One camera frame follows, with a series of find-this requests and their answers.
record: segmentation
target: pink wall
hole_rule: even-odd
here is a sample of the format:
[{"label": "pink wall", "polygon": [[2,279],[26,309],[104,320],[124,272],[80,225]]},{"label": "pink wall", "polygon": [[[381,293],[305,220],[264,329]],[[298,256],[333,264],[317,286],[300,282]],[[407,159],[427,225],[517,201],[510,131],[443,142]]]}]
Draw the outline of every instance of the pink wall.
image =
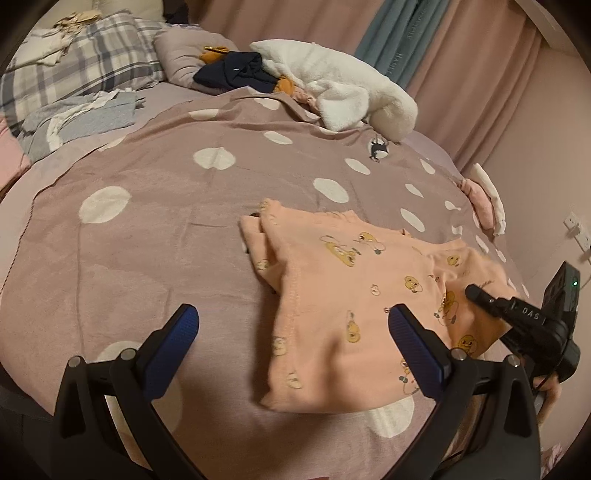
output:
[{"label": "pink wall", "polygon": [[[509,249],[534,303],[564,260],[587,280],[591,265],[563,224],[572,210],[591,228],[591,73],[580,58],[542,48],[484,167],[505,205]],[[581,362],[544,425],[545,447],[568,446],[591,411],[591,283],[580,295],[575,340]]]}]

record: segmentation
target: screw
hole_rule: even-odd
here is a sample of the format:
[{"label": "screw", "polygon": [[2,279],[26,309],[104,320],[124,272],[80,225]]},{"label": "screw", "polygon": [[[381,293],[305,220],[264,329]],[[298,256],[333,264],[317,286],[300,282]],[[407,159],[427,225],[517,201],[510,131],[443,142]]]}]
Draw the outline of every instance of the screw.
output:
[{"label": "screw", "polygon": [[80,357],[75,355],[68,360],[68,367],[76,368],[78,365],[80,365],[80,361]]},{"label": "screw", "polygon": [[463,362],[468,357],[468,355],[461,348],[454,348],[452,349],[452,357],[456,360],[459,360],[460,362]]},{"label": "screw", "polygon": [[512,367],[518,367],[521,365],[521,360],[519,360],[517,355],[507,355],[506,360]]},{"label": "screw", "polygon": [[134,348],[126,348],[125,350],[123,350],[119,356],[121,357],[122,360],[131,360],[132,358],[135,357],[136,351]]}]

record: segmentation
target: teal curtain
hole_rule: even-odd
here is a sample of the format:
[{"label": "teal curtain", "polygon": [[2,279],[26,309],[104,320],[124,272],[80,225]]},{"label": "teal curtain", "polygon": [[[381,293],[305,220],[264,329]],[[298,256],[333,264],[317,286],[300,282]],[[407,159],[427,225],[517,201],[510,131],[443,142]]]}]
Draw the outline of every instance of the teal curtain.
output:
[{"label": "teal curtain", "polygon": [[385,0],[355,56],[406,88],[448,4],[449,0]]}]

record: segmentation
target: pink pillow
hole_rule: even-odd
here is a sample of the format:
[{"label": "pink pillow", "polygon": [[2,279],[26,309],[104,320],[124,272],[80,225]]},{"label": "pink pillow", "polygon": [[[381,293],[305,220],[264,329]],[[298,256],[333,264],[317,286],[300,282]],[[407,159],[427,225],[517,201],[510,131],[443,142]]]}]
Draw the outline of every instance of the pink pillow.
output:
[{"label": "pink pillow", "polygon": [[0,199],[31,167],[31,161],[10,133],[6,119],[0,115]]}]

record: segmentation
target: electrical outlet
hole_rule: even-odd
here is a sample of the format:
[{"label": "electrical outlet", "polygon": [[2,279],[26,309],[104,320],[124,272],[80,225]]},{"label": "electrical outlet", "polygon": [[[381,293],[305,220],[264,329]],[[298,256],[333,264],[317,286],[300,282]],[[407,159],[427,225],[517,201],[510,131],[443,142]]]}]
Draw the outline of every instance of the electrical outlet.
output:
[{"label": "electrical outlet", "polygon": [[583,252],[588,252],[591,249],[591,235],[589,235],[589,232],[583,225],[579,225],[580,231],[574,237],[576,238],[577,242],[579,242]]},{"label": "electrical outlet", "polygon": [[564,219],[564,224],[566,228],[572,230],[575,228],[579,223],[579,217],[577,217],[573,212],[569,213],[569,216]]}]

